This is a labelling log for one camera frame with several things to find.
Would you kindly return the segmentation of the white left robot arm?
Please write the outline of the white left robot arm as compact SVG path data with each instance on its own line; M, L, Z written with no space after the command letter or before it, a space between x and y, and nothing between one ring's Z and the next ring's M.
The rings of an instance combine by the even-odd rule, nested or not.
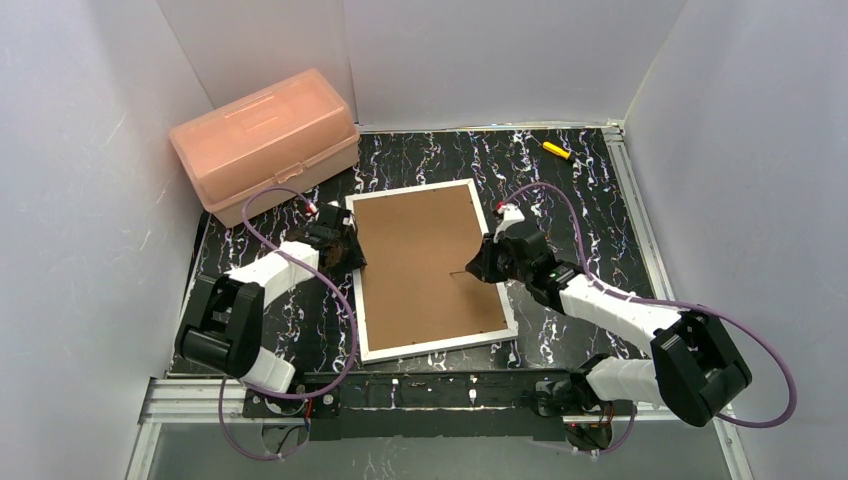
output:
M266 308L313 279L342 300L332 276L366 264L352 211L336 203L312 211L315 219L288 233L269 254L224 273L196 277L175 338L178 357L265 395L295 398L290 390L294 366L261 345Z

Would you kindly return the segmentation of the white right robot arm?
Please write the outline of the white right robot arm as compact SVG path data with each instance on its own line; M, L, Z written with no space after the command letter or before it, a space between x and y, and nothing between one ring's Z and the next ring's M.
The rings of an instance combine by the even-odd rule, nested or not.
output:
M544 235L524 223L484 235L465 270L484 283L519 282L542 306L593 323L646 353L644 359L598 354L566 379L540 384L540 415L631 401L665 406L685 423L703 426L752 382L717 316L656 305L594 280L556 258Z

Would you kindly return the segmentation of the white picture frame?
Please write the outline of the white picture frame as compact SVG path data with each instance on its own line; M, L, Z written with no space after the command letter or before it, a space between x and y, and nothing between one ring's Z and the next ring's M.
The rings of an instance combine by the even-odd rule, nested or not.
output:
M504 284L449 275L488 231L473 180L354 194L345 205L367 260L353 274L362 363L517 338Z

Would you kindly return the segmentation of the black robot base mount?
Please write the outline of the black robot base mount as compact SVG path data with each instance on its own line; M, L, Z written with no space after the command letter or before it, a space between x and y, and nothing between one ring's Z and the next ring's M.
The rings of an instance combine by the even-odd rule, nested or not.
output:
M559 405L542 416L535 387L564 380L564 369L379 372L354 371L310 413L314 441L380 438L529 437L563 441L587 427L600 445L611 439L630 405L582 409Z

